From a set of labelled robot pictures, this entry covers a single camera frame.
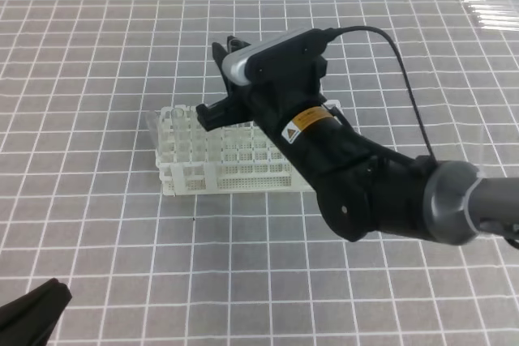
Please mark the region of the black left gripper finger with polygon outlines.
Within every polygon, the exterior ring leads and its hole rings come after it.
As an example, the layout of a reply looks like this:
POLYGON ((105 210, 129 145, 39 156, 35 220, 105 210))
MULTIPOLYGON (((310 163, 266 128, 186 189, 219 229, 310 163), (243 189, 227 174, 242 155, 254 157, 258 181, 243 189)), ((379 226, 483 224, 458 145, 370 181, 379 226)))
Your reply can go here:
POLYGON ((46 346, 72 299, 66 284, 53 278, 1 307, 1 345, 46 346))

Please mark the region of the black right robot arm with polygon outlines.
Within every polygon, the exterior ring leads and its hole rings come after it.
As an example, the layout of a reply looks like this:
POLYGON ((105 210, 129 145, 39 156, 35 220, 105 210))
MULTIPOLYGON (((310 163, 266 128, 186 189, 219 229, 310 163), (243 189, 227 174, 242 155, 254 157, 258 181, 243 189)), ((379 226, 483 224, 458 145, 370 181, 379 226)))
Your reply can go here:
POLYGON ((328 44, 344 28, 212 45, 227 96, 196 112, 205 130, 254 122, 308 182, 326 225, 462 246, 482 233, 518 244, 518 180, 484 177, 466 161, 411 158, 357 133, 320 93, 328 44))

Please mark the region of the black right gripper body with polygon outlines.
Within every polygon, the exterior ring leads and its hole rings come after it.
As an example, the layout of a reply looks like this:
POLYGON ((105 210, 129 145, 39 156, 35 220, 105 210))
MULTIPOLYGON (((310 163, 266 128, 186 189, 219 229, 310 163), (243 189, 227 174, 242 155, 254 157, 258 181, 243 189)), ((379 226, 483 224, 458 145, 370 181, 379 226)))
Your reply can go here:
POLYGON ((198 105, 197 118, 206 130, 255 122, 268 134, 279 134, 296 114, 325 102, 320 80, 328 62, 321 56, 310 65, 274 81, 237 86, 222 75, 227 97, 212 105, 198 105))

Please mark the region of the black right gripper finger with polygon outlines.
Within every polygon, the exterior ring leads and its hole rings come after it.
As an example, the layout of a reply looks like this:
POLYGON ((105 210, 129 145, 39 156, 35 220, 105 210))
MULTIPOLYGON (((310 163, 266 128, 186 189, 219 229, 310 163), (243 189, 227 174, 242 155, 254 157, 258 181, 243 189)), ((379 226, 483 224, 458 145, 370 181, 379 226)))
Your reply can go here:
POLYGON ((249 45, 250 45, 250 43, 243 41, 243 40, 237 38, 236 36, 228 36, 226 39, 227 53, 237 52, 241 49, 246 48, 249 45))
POLYGON ((212 58, 213 58, 213 61, 215 62, 215 64, 217 65, 218 70, 220 71, 222 81, 224 82, 224 85, 225 85, 226 93, 229 96, 230 95, 229 80, 227 79, 227 77, 223 71, 223 68, 222 68, 223 60, 225 59, 225 57, 228 54, 229 53, 227 52, 226 48, 224 46, 222 46, 220 43, 218 43, 218 42, 212 43, 212 58))

